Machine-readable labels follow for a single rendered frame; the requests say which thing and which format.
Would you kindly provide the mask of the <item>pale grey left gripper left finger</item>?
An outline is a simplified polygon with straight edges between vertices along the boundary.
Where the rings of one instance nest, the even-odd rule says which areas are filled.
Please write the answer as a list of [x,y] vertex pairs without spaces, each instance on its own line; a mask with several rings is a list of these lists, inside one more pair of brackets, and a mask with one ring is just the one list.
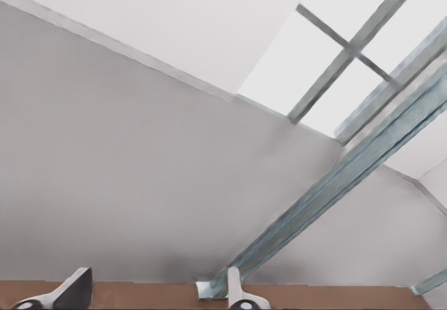
[[11,310],[86,310],[93,298],[91,267],[78,268],[50,293],[36,295],[14,304]]

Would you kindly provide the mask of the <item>silver frame beam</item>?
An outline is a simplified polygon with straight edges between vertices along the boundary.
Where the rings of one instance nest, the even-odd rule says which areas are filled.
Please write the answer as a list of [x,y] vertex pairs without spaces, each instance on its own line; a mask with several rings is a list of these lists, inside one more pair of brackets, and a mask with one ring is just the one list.
[[404,91],[433,61],[447,50],[447,16],[417,45],[366,99],[335,129],[341,145],[350,142],[398,94]]

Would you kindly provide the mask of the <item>thick silver frame post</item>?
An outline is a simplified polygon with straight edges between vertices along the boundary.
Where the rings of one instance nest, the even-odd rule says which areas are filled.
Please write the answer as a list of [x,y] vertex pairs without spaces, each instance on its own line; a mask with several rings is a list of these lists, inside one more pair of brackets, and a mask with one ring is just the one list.
[[447,110],[447,62],[315,182],[229,267],[245,279]]

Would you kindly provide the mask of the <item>grey window frame bars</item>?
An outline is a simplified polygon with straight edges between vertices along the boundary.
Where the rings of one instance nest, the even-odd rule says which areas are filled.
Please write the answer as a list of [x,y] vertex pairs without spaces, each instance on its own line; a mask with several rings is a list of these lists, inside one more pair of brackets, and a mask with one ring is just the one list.
[[301,16],[305,17],[324,34],[328,35],[336,43],[341,45],[343,50],[335,57],[332,63],[324,70],[321,76],[289,112],[288,118],[292,123],[298,123],[311,110],[316,102],[333,85],[336,79],[346,70],[354,59],[359,59],[383,80],[387,82],[392,80],[389,74],[379,68],[376,64],[372,63],[372,61],[362,53],[362,50],[400,9],[404,2],[406,2],[406,0],[383,0],[350,41],[341,37],[334,29],[328,26],[323,20],[301,3],[296,7],[295,10],[301,14]]

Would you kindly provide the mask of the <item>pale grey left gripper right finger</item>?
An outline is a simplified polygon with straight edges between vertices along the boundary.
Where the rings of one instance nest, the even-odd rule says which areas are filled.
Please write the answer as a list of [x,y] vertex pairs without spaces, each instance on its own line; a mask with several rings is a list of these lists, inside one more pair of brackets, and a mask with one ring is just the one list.
[[242,289],[238,268],[228,268],[227,275],[229,310],[271,310],[272,307],[265,298],[247,293]]

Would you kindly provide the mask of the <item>silver post foot bracket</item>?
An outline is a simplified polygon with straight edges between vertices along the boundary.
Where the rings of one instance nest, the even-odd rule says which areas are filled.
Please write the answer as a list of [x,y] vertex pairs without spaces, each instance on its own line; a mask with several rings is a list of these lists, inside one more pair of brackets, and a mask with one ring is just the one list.
[[228,297],[228,287],[223,282],[197,281],[195,287],[199,300],[223,300]]

